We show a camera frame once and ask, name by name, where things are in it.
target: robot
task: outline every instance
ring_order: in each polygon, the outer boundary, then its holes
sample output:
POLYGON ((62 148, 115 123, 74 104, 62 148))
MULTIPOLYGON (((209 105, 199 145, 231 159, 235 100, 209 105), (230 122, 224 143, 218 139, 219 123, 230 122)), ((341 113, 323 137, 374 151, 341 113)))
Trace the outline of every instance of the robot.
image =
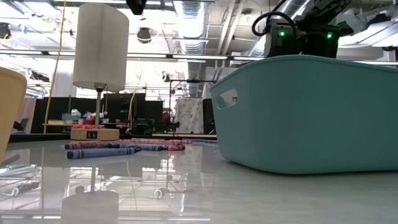
POLYGON ((336 58, 338 40, 350 35, 354 30, 346 23, 328 25, 339 13, 343 12, 352 0, 313 0, 303 12, 303 16, 294 22, 288 15, 278 12, 286 2, 282 0, 273 11, 258 17, 253 25, 254 35, 266 35, 264 57, 280 55, 314 55, 336 58), (262 32, 256 30, 257 23, 267 18, 262 32))

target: white lamp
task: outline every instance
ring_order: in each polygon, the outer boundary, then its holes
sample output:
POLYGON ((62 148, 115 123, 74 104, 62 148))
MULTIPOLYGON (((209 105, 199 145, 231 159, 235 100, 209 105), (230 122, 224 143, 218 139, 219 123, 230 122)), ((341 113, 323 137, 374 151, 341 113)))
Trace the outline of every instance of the white lamp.
POLYGON ((123 13, 105 4, 86 3, 80 6, 73 84, 97 91, 96 130, 101 92, 105 89, 121 91, 126 85, 128 40, 129 19, 123 13))

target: ceiling duct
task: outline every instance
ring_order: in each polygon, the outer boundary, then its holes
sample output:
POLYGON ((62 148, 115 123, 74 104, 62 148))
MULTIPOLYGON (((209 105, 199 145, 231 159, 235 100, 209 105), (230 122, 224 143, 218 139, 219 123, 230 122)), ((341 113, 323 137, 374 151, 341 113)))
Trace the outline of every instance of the ceiling duct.
MULTIPOLYGON (((178 35, 180 38, 202 39, 205 33, 206 3, 199 1, 174 1, 178 16, 178 35)), ((205 43, 196 40, 180 42, 183 54, 203 55, 205 43)), ((185 78, 202 78, 201 63, 187 62, 185 78)), ((197 88, 189 87, 190 96, 196 96, 197 88)))
MULTIPOLYGON (((309 0, 288 0, 278 8, 278 12, 283 12, 290 17, 295 17, 299 11, 303 9, 304 6, 308 4, 309 0)), ((261 27, 265 25, 265 19, 259 23, 261 27)), ((248 51, 246 56, 253 56, 253 57, 262 57, 264 54, 264 44, 266 42, 266 36, 263 35, 262 37, 257 37, 254 45, 248 51)))

